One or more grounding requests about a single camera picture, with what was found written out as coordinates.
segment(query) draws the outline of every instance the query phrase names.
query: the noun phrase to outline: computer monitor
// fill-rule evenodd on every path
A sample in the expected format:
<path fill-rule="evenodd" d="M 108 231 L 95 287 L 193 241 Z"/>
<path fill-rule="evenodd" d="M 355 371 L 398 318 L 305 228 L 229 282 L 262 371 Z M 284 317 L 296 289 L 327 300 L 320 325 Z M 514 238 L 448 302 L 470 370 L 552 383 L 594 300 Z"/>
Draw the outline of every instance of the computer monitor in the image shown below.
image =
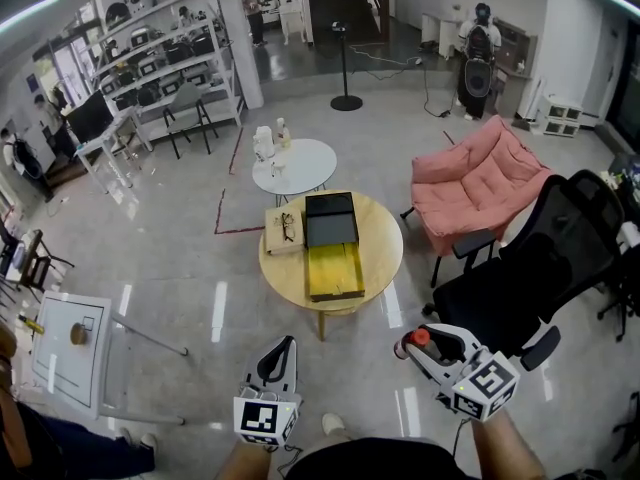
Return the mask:
<path fill-rule="evenodd" d="M 67 116 L 69 126 L 80 142 L 89 142 L 99 137 L 113 121 L 113 115 L 101 91 L 94 92 L 89 99 Z"/>

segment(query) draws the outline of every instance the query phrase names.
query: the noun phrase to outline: black floor stand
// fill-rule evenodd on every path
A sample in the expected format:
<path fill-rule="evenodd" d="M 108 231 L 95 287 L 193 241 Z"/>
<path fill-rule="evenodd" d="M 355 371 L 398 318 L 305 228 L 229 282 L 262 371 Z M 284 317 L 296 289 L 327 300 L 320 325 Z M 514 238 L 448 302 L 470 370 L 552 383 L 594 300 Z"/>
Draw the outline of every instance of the black floor stand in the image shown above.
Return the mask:
<path fill-rule="evenodd" d="M 340 44 L 342 45 L 342 80 L 344 82 L 344 96 L 336 96 L 331 100 L 331 108 L 342 112 L 358 110 L 362 106 L 362 100 L 357 96 L 349 94 L 347 89 L 347 58 L 345 54 L 345 33 L 340 34 Z"/>

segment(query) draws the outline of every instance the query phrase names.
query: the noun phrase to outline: eyeglasses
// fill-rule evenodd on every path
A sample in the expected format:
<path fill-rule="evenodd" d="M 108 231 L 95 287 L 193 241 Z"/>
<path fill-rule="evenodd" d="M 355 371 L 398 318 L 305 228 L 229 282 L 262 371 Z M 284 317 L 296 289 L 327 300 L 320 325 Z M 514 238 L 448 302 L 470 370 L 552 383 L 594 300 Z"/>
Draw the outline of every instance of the eyeglasses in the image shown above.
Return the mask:
<path fill-rule="evenodd" d="M 282 224 L 282 235 L 284 236 L 284 241 L 287 240 L 289 242 L 293 242 L 293 239 L 296 237 L 296 230 L 293 227 L 293 215 L 290 213 L 283 213 L 281 217 L 276 217 L 276 221 L 274 224 Z"/>

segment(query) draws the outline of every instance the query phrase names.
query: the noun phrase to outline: pink armchair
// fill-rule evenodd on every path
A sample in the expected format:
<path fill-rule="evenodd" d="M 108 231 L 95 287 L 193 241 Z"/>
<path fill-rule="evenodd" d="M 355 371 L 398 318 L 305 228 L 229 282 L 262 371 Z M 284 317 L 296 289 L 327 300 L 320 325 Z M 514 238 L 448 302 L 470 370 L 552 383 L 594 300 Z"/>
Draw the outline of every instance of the pink armchair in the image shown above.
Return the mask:
<path fill-rule="evenodd" d="M 551 175 L 498 116 L 460 144 L 414 158 L 412 164 L 412 208 L 401 217 L 417 210 L 438 254 L 432 287 L 442 256 L 451 254 L 454 244 L 480 230 L 484 233 L 476 234 L 472 242 L 477 244 L 487 235 L 493 239 L 485 245 L 501 240 L 509 223 L 538 197 Z M 477 248 L 467 252 L 475 259 Z"/>

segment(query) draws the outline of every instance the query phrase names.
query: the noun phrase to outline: gray concrete floor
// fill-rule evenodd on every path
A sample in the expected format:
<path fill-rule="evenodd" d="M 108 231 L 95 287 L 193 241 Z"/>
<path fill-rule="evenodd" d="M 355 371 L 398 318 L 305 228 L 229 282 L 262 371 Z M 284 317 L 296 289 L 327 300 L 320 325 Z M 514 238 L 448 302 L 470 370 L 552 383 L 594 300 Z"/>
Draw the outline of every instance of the gray concrete floor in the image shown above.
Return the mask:
<path fill-rule="evenodd" d="M 254 49 L 261 83 L 342 72 L 338 42 L 334 45 L 309 47 L 306 43 L 302 43 L 300 34 L 294 34 L 289 38 L 289 44 L 285 46 L 284 36 L 280 29 L 269 30 L 265 32 L 264 37 L 268 44 Z M 347 70 L 352 72 L 354 70 L 416 69 L 415 59 L 408 66 L 401 66 L 356 54 L 353 48 L 372 57 L 391 59 L 402 63 L 411 57 L 420 57 L 426 69 L 431 71 L 452 71 L 455 68 L 456 62 L 454 60 L 445 61 L 444 58 L 434 53 L 418 53 L 419 45 L 420 31 L 418 29 L 392 19 L 391 40 L 388 44 L 347 46 Z"/>
<path fill-rule="evenodd" d="M 463 120 L 460 109 L 447 119 L 427 115 L 420 90 L 359 95 L 365 105 L 351 113 L 333 111 L 324 94 L 246 112 L 234 160 L 240 131 L 235 125 L 220 127 L 210 156 L 198 135 L 191 144 L 178 140 L 181 160 L 170 143 L 159 143 L 153 153 L 140 152 L 142 170 L 131 170 L 132 189 L 118 184 L 102 161 L 100 176 L 109 195 L 85 176 L 57 194 L 56 200 L 69 199 L 53 217 L 42 208 L 32 218 L 31 226 L 44 231 L 53 254 L 77 264 L 61 290 L 109 297 L 120 308 L 123 292 L 130 289 L 127 316 L 191 351 L 183 358 L 134 337 L 128 358 L 110 363 L 124 370 L 126 380 L 124 387 L 110 383 L 112 399 L 131 410 L 187 418 L 183 427 L 127 424 L 134 437 L 153 431 L 159 438 L 157 471 L 146 478 L 215 476 L 235 442 L 232 398 L 244 362 L 256 346 L 284 334 L 298 341 L 298 391 L 305 400 L 291 444 L 307 448 L 316 442 L 321 415 L 332 411 L 356 436 L 425 437 L 451 450 L 460 415 L 436 402 L 433 383 L 391 352 L 397 339 L 423 323 L 420 309 L 431 300 L 436 257 L 415 214 L 406 223 L 398 219 L 404 257 L 393 283 L 355 314 L 328 319 L 324 343 L 316 337 L 314 315 L 286 302 L 262 276 L 260 232 L 215 234 L 216 229 L 260 226 L 264 209 L 273 205 L 273 196 L 261 192 L 251 176 L 251 137 L 258 125 L 275 127 L 283 116 L 294 138 L 326 142 L 338 157 L 327 187 L 362 192 L 395 216 L 410 205 L 411 159 L 450 147 L 443 131 L 457 142 L 480 126 Z M 431 97 L 434 105 L 448 107 L 451 93 L 433 91 Z M 590 132 L 575 139 L 516 133 L 543 163 L 565 176 L 582 168 L 605 169 L 612 160 Z M 509 227 L 507 240 L 527 213 Z M 445 258 L 439 282 L 460 275 L 462 266 Z M 219 333 L 212 333 L 214 301 L 222 290 L 223 323 Z M 617 344 L 615 316 L 596 319 L 606 301 L 592 289 L 557 313 L 552 323 L 560 328 L 560 345 L 545 366 L 523 372 L 508 408 L 549 478 L 582 467 L 612 472 L 619 436 L 612 436 L 611 428 L 627 419 L 629 395 L 640 387 L 640 322 L 631 319 L 627 337 Z M 35 307 L 31 299 L 25 304 Z M 63 408 L 57 411 L 78 419 Z M 110 433 L 122 424 L 101 420 L 92 428 Z M 275 467 L 290 458 L 284 451 L 274 455 L 271 478 L 279 478 Z M 462 431 L 457 461 L 479 476 L 469 426 Z"/>

